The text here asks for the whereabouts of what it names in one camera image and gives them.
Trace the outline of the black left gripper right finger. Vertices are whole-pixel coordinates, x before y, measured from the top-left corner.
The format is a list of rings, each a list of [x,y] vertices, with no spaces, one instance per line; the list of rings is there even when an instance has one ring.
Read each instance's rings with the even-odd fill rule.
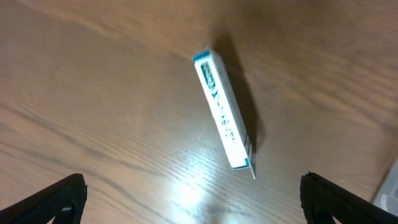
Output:
[[[309,172],[300,179],[301,208],[308,224],[336,221],[344,224],[397,223],[397,217]]]

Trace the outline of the teal white cardboard box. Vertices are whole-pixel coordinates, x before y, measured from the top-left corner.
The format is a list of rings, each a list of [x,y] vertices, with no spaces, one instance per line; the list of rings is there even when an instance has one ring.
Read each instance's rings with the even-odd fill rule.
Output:
[[[250,169],[255,179],[253,145],[222,58],[205,49],[193,55],[193,64],[231,168]]]

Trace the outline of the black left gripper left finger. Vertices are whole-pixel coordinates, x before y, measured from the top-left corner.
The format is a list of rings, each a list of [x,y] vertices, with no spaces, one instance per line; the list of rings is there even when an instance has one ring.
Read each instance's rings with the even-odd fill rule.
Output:
[[[82,174],[72,174],[1,210],[1,223],[79,224],[87,200]]]

